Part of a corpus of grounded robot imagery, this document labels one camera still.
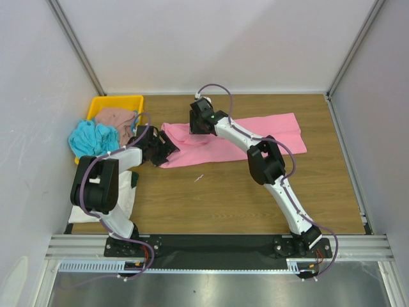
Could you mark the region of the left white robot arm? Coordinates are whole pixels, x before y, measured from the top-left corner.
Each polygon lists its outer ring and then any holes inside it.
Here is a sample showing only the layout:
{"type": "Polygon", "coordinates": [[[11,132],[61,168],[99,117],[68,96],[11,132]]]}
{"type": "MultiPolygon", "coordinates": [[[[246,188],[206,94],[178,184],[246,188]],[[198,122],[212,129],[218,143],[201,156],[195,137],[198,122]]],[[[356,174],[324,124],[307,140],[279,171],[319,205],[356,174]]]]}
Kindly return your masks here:
{"type": "Polygon", "coordinates": [[[163,130],[142,126],[120,149],[79,159],[70,201],[107,227],[105,257],[149,257],[148,247],[141,244],[137,226],[118,204],[120,174],[148,161],[156,167],[161,166],[171,154],[179,151],[163,130]]]}

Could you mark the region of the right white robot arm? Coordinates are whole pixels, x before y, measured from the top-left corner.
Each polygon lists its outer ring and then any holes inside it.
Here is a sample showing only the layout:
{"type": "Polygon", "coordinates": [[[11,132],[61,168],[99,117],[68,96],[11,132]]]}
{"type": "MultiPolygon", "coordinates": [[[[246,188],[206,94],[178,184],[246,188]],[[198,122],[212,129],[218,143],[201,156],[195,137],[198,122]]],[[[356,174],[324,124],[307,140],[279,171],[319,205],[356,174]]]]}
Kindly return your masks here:
{"type": "Polygon", "coordinates": [[[215,111],[208,97],[197,93],[190,107],[190,133],[213,134],[247,154],[252,179],[269,191],[287,220],[294,250],[302,257],[311,256],[322,232],[291,188],[280,151],[283,148],[288,152],[289,148],[272,136],[263,137],[243,128],[224,111],[215,111]]]}

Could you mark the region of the pink t shirt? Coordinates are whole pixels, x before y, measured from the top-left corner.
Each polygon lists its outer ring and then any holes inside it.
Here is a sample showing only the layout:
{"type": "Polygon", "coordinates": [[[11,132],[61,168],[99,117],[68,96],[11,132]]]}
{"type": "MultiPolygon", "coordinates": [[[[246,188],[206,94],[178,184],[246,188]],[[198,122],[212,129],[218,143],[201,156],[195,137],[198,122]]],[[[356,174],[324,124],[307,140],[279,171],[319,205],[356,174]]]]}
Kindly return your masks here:
{"type": "MultiPolygon", "coordinates": [[[[255,138],[274,137],[293,154],[304,154],[307,148],[301,137],[301,129],[293,113],[264,117],[242,118],[232,121],[233,125],[255,138]]],[[[191,134],[187,123],[163,123],[162,130],[176,147],[164,169],[193,166],[208,162],[229,162],[247,159],[247,149],[258,142],[232,129],[228,121],[222,120],[221,135],[191,134]]]]}

